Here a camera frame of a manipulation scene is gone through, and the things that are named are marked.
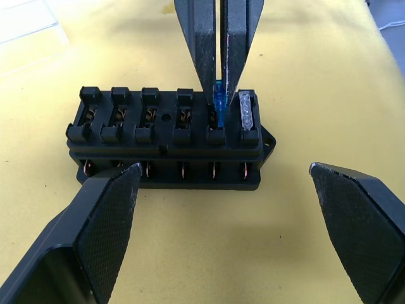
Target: round hole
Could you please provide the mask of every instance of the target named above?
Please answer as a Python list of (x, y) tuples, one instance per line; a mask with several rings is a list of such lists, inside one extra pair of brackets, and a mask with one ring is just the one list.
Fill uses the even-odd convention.
[(170, 121), (171, 120), (171, 115), (170, 114), (163, 114), (162, 115), (162, 120), (164, 121), (164, 122), (168, 122), (168, 121)]
[(273, 140), (269, 137), (265, 138), (263, 142), (265, 143), (266, 147), (270, 147), (273, 144)]

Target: textured gripper pad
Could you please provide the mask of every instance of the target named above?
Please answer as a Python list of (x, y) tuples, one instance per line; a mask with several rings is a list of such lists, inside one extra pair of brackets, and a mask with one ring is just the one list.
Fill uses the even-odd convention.
[(77, 252), (100, 304), (108, 302), (127, 250), (142, 169), (132, 165), (104, 190), (77, 240)]
[(365, 304), (379, 303), (404, 258), (401, 233), (356, 180), (318, 164), (310, 174), (330, 240), (353, 286)]

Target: black fuse holder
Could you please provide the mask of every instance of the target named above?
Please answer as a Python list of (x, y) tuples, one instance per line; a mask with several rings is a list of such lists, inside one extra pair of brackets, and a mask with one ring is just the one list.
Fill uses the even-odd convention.
[(84, 87), (66, 132), (77, 179), (141, 162), (143, 188), (255, 190), (276, 140), (260, 124), (257, 96), (250, 95), (254, 127), (242, 129), (236, 94), (220, 129), (203, 92)]

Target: blue blade fuse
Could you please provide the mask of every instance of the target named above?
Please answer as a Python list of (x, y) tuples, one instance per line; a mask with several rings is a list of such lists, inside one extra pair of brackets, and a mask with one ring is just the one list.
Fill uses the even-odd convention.
[(216, 90), (214, 93), (214, 105), (216, 115), (218, 117), (218, 127), (223, 128), (225, 125), (225, 110), (227, 109), (228, 96), (223, 89), (222, 80), (217, 80), (215, 86)]

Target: yellow cloth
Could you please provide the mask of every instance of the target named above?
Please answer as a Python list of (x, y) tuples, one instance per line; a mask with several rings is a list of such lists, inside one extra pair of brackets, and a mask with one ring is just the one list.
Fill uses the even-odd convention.
[[(65, 130), (82, 86), (201, 89), (172, 1), (51, 4), (70, 48), (0, 79), (0, 283), (80, 188)], [(259, 189), (141, 189), (110, 303), (361, 303), (308, 168), (405, 200), (405, 86), (364, 1), (266, 1), (239, 87), (277, 139)]]

